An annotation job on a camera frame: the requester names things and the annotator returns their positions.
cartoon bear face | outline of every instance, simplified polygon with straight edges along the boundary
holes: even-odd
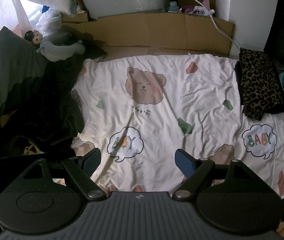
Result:
[[[138,104],[156,105],[163,100],[164,75],[128,67],[127,76],[126,91]]]

plastic bottle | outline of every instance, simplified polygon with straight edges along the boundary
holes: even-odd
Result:
[[[178,7],[178,3],[171,1],[168,12],[178,12],[180,8]]]

gray stuffed animal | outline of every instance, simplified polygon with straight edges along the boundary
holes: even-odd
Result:
[[[60,46],[66,43],[72,37],[71,33],[61,32],[53,33],[44,37],[40,43],[40,48],[37,52],[41,53],[48,60],[56,62],[71,57],[74,53],[83,55],[85,47],[82,41],[78,41],[70,46]]]

white duvet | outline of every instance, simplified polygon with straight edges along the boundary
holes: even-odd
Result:
[[[184,177],[174,162],[182,148],[218,164],[242,160],[284,197],[284,114],[242,114],[235,64],[209,54],[86,60],[74,87],[85,128],[72,147],[101,150],[92,179],[172,192]]]

plastic bag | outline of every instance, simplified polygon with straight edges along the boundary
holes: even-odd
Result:
[[[61,26],[61,13],[50,8],[41,15],[39,22],[36,24],[34,29],[39,31],[43,37],[45,37],[52,33],[57,33]]]

